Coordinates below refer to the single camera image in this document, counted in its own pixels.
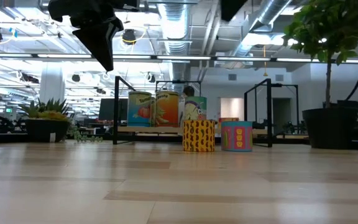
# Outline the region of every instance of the light wood floor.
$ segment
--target light wood floor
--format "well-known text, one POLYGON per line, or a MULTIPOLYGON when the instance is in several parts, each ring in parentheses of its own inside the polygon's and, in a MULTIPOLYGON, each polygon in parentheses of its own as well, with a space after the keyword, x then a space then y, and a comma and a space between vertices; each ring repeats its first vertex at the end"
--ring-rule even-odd
POLYGON ((358 151, 0 145, 2 224, 358 224, 358 151))

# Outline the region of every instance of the tree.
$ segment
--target tree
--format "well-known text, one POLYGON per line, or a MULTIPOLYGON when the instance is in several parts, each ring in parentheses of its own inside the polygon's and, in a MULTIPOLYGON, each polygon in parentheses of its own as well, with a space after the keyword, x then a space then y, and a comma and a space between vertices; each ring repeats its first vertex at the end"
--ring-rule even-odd
POLYGON ((284 46, 327 63, 326 107, 330 107, 331 67, 356 57, 358 0, 309 0, 284 30, 284 46))

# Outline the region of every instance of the black planter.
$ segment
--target black planter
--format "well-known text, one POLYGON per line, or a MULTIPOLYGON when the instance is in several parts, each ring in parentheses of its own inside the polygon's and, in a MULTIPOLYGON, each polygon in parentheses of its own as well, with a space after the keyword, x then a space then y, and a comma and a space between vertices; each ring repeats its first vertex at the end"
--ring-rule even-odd
POLYGON ((302 111, 311 147, 319 149, 350 149, 357 110, 329 108, 302 111))
POLYGON ((51 134, 55 133, 55 142, 60 142, 66 135, 70 123, 44 119, 28 119, 25 128, 31 141, 50 142, 51 134))

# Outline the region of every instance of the open office space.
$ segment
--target open office space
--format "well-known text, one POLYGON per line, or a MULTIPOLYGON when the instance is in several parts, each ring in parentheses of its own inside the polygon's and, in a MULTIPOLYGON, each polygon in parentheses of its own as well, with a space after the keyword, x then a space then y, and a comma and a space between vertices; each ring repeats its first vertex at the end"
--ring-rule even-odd
POLYGON ((0 1, 0 223, 358 223, 358 1, 0 1))

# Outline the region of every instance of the can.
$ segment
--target can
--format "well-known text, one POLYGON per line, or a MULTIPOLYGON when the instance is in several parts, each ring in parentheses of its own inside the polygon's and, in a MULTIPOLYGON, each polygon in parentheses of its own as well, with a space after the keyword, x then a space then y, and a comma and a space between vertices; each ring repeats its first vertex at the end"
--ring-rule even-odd
POLYGON ((222 122, 224 121, 239 121, 240 118, 219 118, 219 130, 222 130, 222 122))
POLYGON ((184 151, 215 151, 215 121, 186 120, 183 124, 182 144, 184 151))
POLYGON ((155 98, 154 97, 152 97, 151 109, 152 109, 152 111, 151 111, 152 115, 151 115, 150 124, 151 124, 151 127, 155 127, 155 98))
POLYGON ((160 91, 155 96, 155 125, 156 127, 178 127, 179 93, 175 91, 160 91))
POLYGON ((151 93, 129 92, 128 126, 150 127, 151 99, 151 93))
POLYGON ((252 122, 223 121, 221 145, 223 151, 251 152, 252 122))
POLYGON ((185 101, 184 120, 206 120, 206 98, 189 96, 185 101))

